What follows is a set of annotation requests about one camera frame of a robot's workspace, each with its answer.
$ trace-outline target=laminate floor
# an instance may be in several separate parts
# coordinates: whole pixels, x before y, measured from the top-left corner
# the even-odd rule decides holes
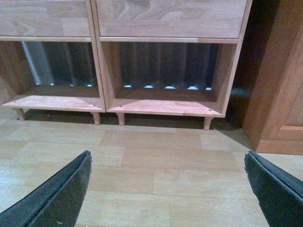
[[[244,171],[252,147],[214,119],[0,107],[0,211],[90,150],[89,188],[76,227],[268,227]],[[303,180],[303,157],[262,154]]]

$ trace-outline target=light-colored wood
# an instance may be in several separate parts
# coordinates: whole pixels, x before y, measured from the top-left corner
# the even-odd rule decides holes
[[[101,79],[100,61],[98,58],[98,44],[97,43],[99,43],[99,41],[97,40],[97,37],[96,37],[96,30],[95,30],[90,0],[85,0],[85,4],[86,4],[87,15],[88,15],[89,32],[90,32],[90,36],[91,36],[91,46],[92,46],[92,50],[93,50],[93,58],[94,58],[94,63],[95,63],[95,71],[96,71],[96,77],[97,77],[97,83],[98,83],[99,97],[100,97],[102,109],[105,110],[106,108],[105,108],[105,101],[104,101],[104,95],[103,95],[103,84],[102,84],[102,79]]]
[[[246,0],[97,0],[100,36],[239,38]]]
[[[229,87],[230,83],[232,83],[230,76],[237,55],[236,49],[236,44],[221,44],[218,50],[212,88],[214,96],[221,108],[220,110],[223,113],[227,107],[224,105],[225,97],[229,95]]]
[[[107,109],[110,113],[130,113],[130,114],[159,114],[177,116],[197,116],[197,117],[225,117],[199,102],[187,101],[167,101],[150,99],[116,99],[112,106]]]
[[[91,42],[90,37],[0,36],[0,41],[25,42]]]
[[[97,35],[100,34],[101,36],[101,42],[97,42],[97,45],[107,111],[113,113],[224,117],[251,2],[251,0],[233,2],[221,0],[201,0],[198,2],[144,0],[139,3],[123,0],[117,2],[93,0],[94,25]],[[183,16],[186,16],[181,22],[178,14],[176,14],[177,8],[179,12],[183,13]],[[219,15],[218,13],[223,8],[224,13]],[[230,13],[234,20],[226,26]],[[164,19],[167,15],[170,15],[169,24],[168,20]],[[212,22],[206,23],[210,18],[212,18]],[[235,26],[237,24],[236,20],[240,21],[239,26]],[[195,35],[191,35],[188,32],[189,29]],[[211,98],[205,99],[204,94],[201,97],[198,95],[192,96],[191,91],[174,91],[172,95],[167,95],[168,92],[156,89],[151,91],[148,89],[142,91],[123,89],[118,42],[220,43],[221,53],[217,60],[215,89],[210,95]]]
[[[125,113],[117,113],[119,125],[124,126],[125,125]]]
[[[35,86],[22,45],[0,42],[0,104]]]
[[[3,105],[12,108],[105,112],[96,87],[37,86]]]
[[[93,115],[95,125],[100,125],[101,124],[100,114],[98,112],[91,112],[91,114]]]
[[[96,47],[94,47],[95,50],[97,50],[98,53],[98,61],[100,66],[100,73],[102,78],[102,87],[103,87],[103,95],[104,95],[104,101],[106,109],[111,106],[111,104],[114,101],[114,95],[113,90],[110,85],[110,75],[112,75],[112,65],[108,63],[108,59],[110,58],[110,54],[108,53],[106,42],[104,45],[101,45],[101,42],[99,42],[98,37],[100,34],[99,31],[99,21],[98,21],[98,14],[97,14],[97,6],[96,6],[96,0],[91,0],[91,13],[92,13],[92,19],[94,23],[95,28],[95,37],[96,37]]]
[[[243,124],[258,152],[303,154],[302,10],[302,1],[281,2],[265,45]]]
[[[0,1],[0,36],[90,37],[83,0]]]
[[[219,91],[217,95],[218,97],[217,102],[219,103],[219,106],[222,107],[223,114],[226,114],[227,105],[231,95],[232,84],[238,65],[238,60],[244,39],[246,25],[250,14],[251,4],[252,4],[252,0],[248,0],[243,16],[243,22],[240,30],[238,44],[237,45],[224,44],[222,45],[221,47],[222,49],[219,52],[220,58],[217,60],[218,65],[216,65],[215,76],[214,76],[215,82],[216,80],[219,82],[217,82],[214,85],[217,86],[218,83],[221,84],[221,87],[219,89],[215,87],[215,92]]]
[[[13,110],[17,112],[17,114],[18,114],[18,116],[19,116],[19,119],[20,119],[21,121],[25,121],[25,114],[24,114],[23,109],[13,108]]]
[[[208,130],[209,130],[209,127],[210,127],[210,124],[211,124],[211,122],[212,122],[212,119],[213,119],[213,117],[205,117],[205,118],[204,118],[203,129],[204,129],[205,131],[208,131]]]
[[[198,44],[237,44],[239,42],[239,39],[102,36],[102,37],[100,37],[100,41],[102,41],[102,42],[161,42],[161,43],[198,43]]]
[[[61,110],[80,112],[104,112],[100,98],[66,96],[16,96],[14,101],[3,104],[12,108]]]

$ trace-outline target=wooden drawer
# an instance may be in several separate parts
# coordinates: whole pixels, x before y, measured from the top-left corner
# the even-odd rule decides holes
[[[1,36],[90,37],[83,0],[0,0]]]
[[[96,0],[100,36],[238,38],[246,0]]]

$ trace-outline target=wooden leg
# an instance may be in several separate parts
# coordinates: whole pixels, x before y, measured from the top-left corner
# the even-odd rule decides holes
[[[95,125],[100,125],[101,120],[100,120],[100,114],[98,112],[91,112],[94,118]]]
[[[210,123],[212,122],[212,119],[213,119],[213,117],[205,117],[205,119],[204,119],[204,127],[203,127],[203,129],[205,131],[209,130]]]
[[[21,109],[21,108],[13,108],[13,110],[15,110],[17,112],[17,114],[19,116],[19,119],[21,121],[25,121],[25,114],[24,114],[23,109]]]
[[[125,125],[125,113],[117,113],[119,125],[124,126]]]

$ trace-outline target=wooden shelf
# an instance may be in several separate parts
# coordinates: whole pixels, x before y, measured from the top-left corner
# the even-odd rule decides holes
[[[225,117],[211,92],[185,89],[123,88],[108,112]]]
[[[105,112],[97,87],[37,86],[3,105],[12,108]]]
[[[224,38],[180,38],[180,37],[116,37],[102,36],[101,42],[161,42],[161,43],[205,43],[205,44],[237,44],[239,39]]]

